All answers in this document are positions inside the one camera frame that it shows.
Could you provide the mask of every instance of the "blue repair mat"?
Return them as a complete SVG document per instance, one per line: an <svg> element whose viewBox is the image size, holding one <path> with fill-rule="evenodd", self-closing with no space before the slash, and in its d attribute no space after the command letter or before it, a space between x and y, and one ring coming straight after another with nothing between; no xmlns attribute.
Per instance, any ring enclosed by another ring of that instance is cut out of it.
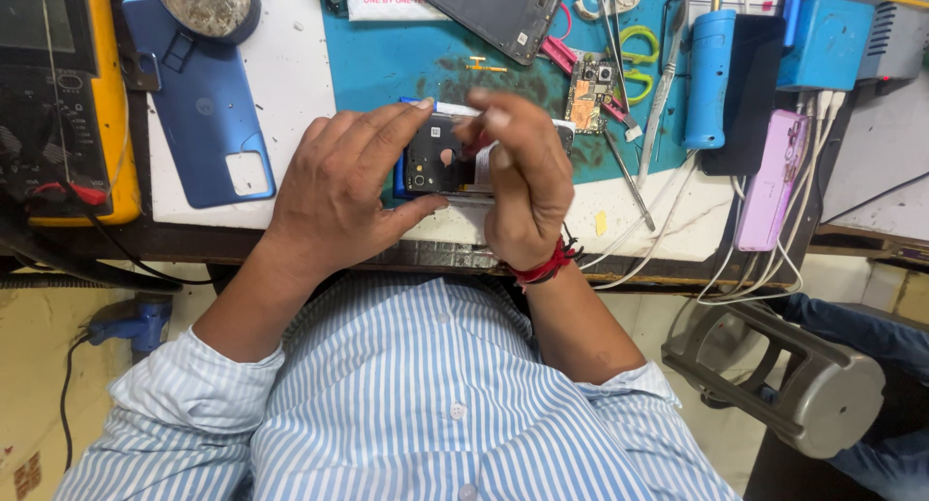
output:
<svg viewBox="0 0 929 501"><path fill-rule="evenodd" d="M587 8L596 10L595 0ZM602 53L607 37L599 20L587 21L577 16L575 0L563 0L571 11L573 27L564 43L574 49ZM661 14L667 0L642 0L632 11L620 15L623 28L648 26L663 43L662 59L667 61L671 47L671 20L679 2L672 2L666 17L665 38L661 31ZM401 96L425 98L450 104L465 103L471 87L516 92L544 107L552 118L563 120L568 98L569 76L554 63L536 57L528 67L494 49L480 37L454 21L440 22L349 22L328 12L323 6L323 23L329 47L329 64L335 106L339 110L369 111L378 106L396 102ZM551 32L561 37L568 22L563 10L558 10ZM648 55L649 45L640 37L633 37L623 46L626 53ZM486 56L483 65L507 67L509 72L476 71L464 66L473 64L469 56ZM686 72L687 56L678 57L678 74ZM637 68L650 74L658 86L661 66L624 62L624 68ZM641 92L638 83L627 82L629 95ZM632 115L643 128L655 89L644 100L632 107ZM668 96L668 104L661 119L655 140L658 159L652 157L649 172L656 173L680 166L687 155L681 147L684 139L687 112L686 82L678 78ZM622 159L632 174L638 173L638 155L644 137L632 143L624 141L625 125L607 115L610 132L620 147ZM574 164L574 183L582 184L622 176L606 139L602 135L577 135L571 151Z"/></svg>

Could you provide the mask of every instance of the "stool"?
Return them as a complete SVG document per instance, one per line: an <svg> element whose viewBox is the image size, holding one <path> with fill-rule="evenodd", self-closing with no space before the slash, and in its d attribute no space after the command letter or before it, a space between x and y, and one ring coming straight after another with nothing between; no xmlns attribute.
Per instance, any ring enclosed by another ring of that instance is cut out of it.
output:
<svg viewBox="0 0 929 501"><path fill-rule="evenodd" d="M758 367L739 385L697 361L711 329L727 314L769 341ZM782 350L804 359L781 385L777 398L765 400L759 392ZM817 459L833 457L860 440L884 402L884 371L875 360L809 334L758 305L712 307L682 345L661 346L661 360L710 399L737 406L784 443Z"/></svg>

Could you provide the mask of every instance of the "blue striped shirt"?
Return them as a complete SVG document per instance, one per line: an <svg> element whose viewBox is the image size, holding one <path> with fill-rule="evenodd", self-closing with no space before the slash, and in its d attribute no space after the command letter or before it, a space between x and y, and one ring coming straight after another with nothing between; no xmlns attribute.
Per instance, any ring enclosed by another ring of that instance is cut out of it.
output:
<svg viewBox="0 0 929 501"><path fill-rule="evenodd" d="M573 383L465 278L353 273L262 362L187 330L110 395L56 499L737 499L654 362Z"/></svg>

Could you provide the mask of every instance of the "shirt button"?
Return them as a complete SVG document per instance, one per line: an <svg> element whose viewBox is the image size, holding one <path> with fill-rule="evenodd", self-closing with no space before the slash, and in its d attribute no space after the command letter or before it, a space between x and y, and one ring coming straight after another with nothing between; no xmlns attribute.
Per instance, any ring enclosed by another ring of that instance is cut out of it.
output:
<svg viewBox="0 0 929 501"><path fill-rule="evenodd" d="M467 407L460 404L458 401L452 403L451 409L449 410L451 419L454 419L455 421L458 421L459 419L465 417L466 412L467 412Z"/></svg>
<svg viewBox="0 0 929 501"><path fill-rule="evenodd" d="M458 501L475 501L478 498L478 487L471 483L466 484L458 491Z"/></svg>

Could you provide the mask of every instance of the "yellow multimeter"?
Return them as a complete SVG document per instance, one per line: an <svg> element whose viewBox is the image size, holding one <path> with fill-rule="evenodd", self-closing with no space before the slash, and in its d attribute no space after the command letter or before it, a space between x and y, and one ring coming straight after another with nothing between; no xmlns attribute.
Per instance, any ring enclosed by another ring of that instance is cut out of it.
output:
<svg viewBox="0 0 929 501"><path fill-rule="evenodd" d="M140 195L110 0L0 0L0 28L0 94L24 107L0 114L0 189L28 208L33 225L90 225L57 180L101 222L135 219ZM23 121L36 114L51 123ZM24 147L23 130L36 128L49 129L42 151Z"/></svg>

